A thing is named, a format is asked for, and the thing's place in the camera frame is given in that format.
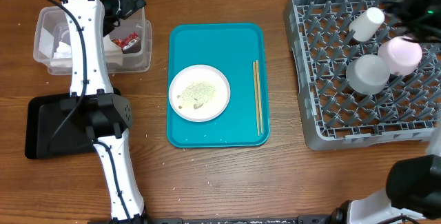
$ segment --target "wooden chopstick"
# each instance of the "wooden chopstick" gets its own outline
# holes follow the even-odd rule
[[[257,85],[256,85],[256,62],[253,62],[253,76],[254,76],[254,98],[256,102],[256,122],[257,122],[257,136],[260,136],[259,130],[259,107],[257,100]]]
[[[260,95],[260,72],[259,72],[259,61],[258,60],[256,60],[256,74],[257,74],[257,96],[259,98],[260,132],[263,134],[262,95]]]

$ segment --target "pink cup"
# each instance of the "pink cup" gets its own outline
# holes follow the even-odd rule
[[[406,76],[417,68],[422,58],[422,49],[418,43],[395,37],[380,46],[378,56],[387,63],[391,74]]]

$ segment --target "gray dish rack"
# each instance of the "gray dish rack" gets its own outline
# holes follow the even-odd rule
[[[389,79],[379,94],[351,90],[346,66],[404,32],[386,17],[367,42],[355,43],[348,26],[380,0],[289,0],[284,11],[287,40],[298,77],[298,104],[305,142],[312,150],[367,147],[405,140],[427,141],[441,111],[441,49],[422,44],[412,74]]]

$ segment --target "plastic crate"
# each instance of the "plastic crate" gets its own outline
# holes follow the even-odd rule
[[[307,146],[313,150],[367,147],[404,140],[427,141],[441,102],[439,45],[423,44],[418,69],[391,76],[379,94],[365,96],[348,87],[345,69],[364,54],[404,32],[386,16],[367,42],[354,43],[348,26],[380,0],[289,0],[284,11],[298,77],[298,104]]]
[[[141,38],[141,49],[123,54],[122,63],[113,63],[121,57],[105,53],[106,67],[109,74],[146,72],[152,58],[152,26],[145,19],[144,8],[135,12],[127,20],[121,20],[121,26],[110,33],[111,39],[125,39],[135,32]],[[52,75],[72,74],[72,57],[53,59],[60,41],[70,45],[68,21],[65,13],[58,7],[46,7],[40,11],[34,39],[34,59],[47,65]]]

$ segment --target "white bowl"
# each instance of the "white bowl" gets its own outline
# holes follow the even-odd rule
[[[208,65],[181,70],[170,84],[168,97],[173,110],[188,121],[209,121],[228,105],[230,88],[222,72]]]

